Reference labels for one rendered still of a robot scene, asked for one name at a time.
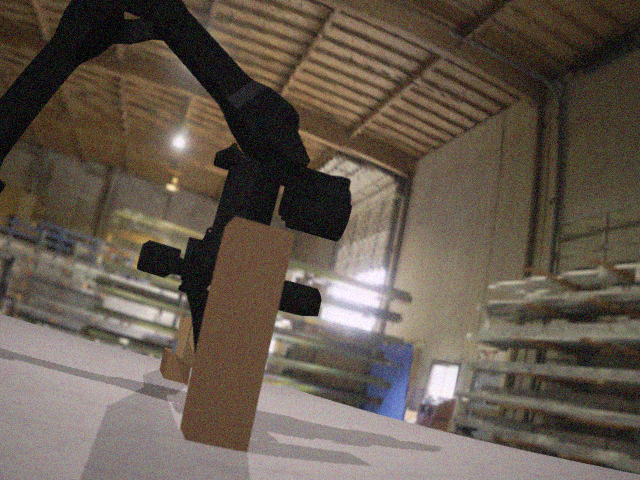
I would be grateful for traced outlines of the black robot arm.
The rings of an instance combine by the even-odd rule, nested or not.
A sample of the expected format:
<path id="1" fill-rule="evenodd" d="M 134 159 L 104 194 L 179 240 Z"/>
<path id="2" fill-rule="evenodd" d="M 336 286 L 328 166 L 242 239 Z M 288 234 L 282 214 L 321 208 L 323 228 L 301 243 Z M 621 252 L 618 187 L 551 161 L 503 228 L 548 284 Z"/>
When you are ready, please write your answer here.
<path id="1" fill-rule="evenodd" d="M 139 16 L 125 19 L 124 12 Z M 238 142 L 216 153 L 228 170 L 220 206 L 242 207 L 290 229 L 338 241 L 348 224 L 351 180 L 306 168 L 296 109 L 251 79 L 182 0 L 72 0 L 53 38 L 0 99 L 0 168 L 6 155 L 80 64 L 112 44 L 164 41 L 213 97 Z"/>

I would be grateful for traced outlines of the tan wooden block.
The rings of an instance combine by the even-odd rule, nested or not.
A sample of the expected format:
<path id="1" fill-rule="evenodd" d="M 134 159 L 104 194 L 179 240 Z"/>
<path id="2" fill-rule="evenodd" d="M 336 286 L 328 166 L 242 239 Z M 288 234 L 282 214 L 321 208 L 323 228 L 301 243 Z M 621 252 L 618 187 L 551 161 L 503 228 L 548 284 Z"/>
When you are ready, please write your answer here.
<path id="1" fill-rule="evenodd" d="M 188 384 L 185 440 L 248 452 L 296 233 L 234 216 L 225 226 L 191 367 L 164 348 L 164 379 Z"/>

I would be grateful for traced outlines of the long wooden rail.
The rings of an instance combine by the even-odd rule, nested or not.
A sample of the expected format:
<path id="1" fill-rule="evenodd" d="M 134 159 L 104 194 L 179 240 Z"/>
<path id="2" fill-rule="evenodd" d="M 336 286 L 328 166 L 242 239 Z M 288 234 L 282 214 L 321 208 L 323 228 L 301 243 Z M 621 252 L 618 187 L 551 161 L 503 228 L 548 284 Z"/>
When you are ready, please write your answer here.
<path id="1" fill-rule="evenodd" d="M 193 360 L 195 356 L 195 346 L 193 344 L 193 321 L 192 317 L 182 317 L 178 326 L 178 333 L 176 338 L 177 348 L 175 355 L 180 357 L 191 368 L 193 367 Z"/>

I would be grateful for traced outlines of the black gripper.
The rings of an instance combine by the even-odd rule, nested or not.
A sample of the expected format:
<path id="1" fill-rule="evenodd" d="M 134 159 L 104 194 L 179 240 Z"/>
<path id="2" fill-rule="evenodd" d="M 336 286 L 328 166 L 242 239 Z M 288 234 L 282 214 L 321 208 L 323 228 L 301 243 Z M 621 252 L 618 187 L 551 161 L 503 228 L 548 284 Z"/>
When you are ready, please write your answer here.
<path id="1" fill-rule="evenodd" d="M 242 207 L 220 206 L 211 229 L 211 236 L 203 263 L 180 257 L 181 250 L 155 241 L 143 244 L 137 269 L 165 278 L 173 274 L 181 277 L 182 284 L 178 291 L 187 295 L 193 321 L 193 344 L 196 347 L 203 322 L 203 314 L 207 304 L 207 288 L 211 285 L 215 263 L 220 249 L 225 226 L 238 216 L 270 226 L 266 216 Z M 279 310 L 300 316 L 318 316 L 321 295 L 316 288 L 284 281 L 279 302 Z"/>

